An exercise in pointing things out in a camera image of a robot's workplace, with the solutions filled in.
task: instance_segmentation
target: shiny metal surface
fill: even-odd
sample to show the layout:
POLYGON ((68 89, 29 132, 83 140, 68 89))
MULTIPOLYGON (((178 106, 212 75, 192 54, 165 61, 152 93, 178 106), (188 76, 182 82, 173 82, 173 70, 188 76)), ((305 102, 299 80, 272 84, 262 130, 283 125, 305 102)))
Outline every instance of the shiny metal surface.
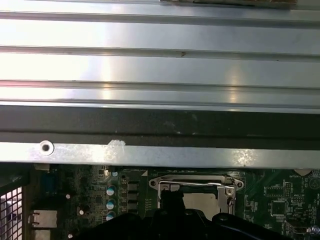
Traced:
POLYGON ((3 0, 0 105, 317 114, 306 6, 3 0))
POLYGON ((162 181, 179 181, 179 182, 183 182, 183 181, 187 181, 187 182, 191 182, 191 181, 195 181, 197 183, 197 181, 206 181, 207 183, 209 182, 216 182, 218 181, 219 183, 222 183, 222 185, 234 185, 234 187, 236 188, 236 191, 241 190, 244 187, 244 183, 236 178, 233 177, 227 177, 227 176, 222 176, 222 175, 174 175, 174 174, 170 174, 170 175, 164 175, 164 176, 159 176, 156 178, 153 178, 151 180, 149 180, 149 187, 153 188, 155 190, 159 189, 159 184, 162 181))
POLYGON ((0 143, 0 162, 46 164, 103 164, 184 168, 319 169, 320 151, 197 147, 127 146, 53 143, 43 155, 39 143, 0 143))

